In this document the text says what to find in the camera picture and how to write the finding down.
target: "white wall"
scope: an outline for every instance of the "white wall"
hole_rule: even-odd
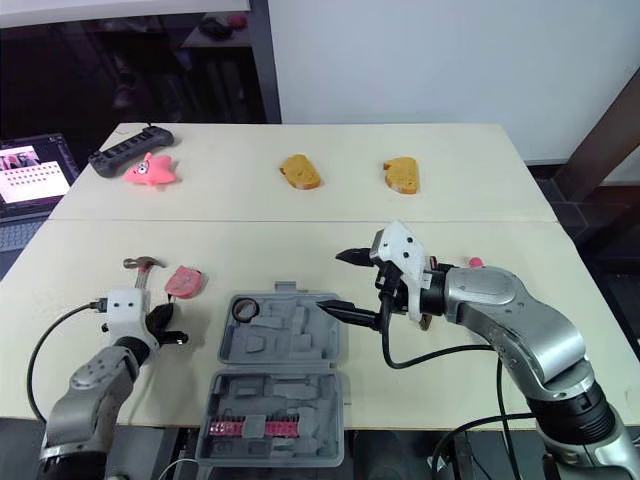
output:
[[[269,6],[283,123],[500,123],[566,160],[640,66],[638,0]]]

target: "black power strip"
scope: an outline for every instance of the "black power strip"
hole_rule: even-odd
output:
[[[146,127],[139,134],[128,138],[104,152],[89,155],[89,163],[98,175],[106,178],[115,177],[120,167],[131,160],[147,153],[155,147],[166,147],[173,144],[173,134],[160,127]]]

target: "hammer head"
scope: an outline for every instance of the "hammer head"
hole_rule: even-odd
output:
[[[125,258],[122,265],[124,268],[137,268],[138,270],[148,270],[153,265],[164,268],[164,264],[153,257]]]

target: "laptop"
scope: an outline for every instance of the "laptop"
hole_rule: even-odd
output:
[[[0,142],[0,280],[76,178],[62,134]]]

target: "hammer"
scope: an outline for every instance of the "hammer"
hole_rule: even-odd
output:
[[[147,277],[149,270],[154,265],[164,268],[162,262],[153,257],[125,258],[122,262],[124,268],[137,268],[138,277],[136,278],[136,288],[145,288],[147,286]]]

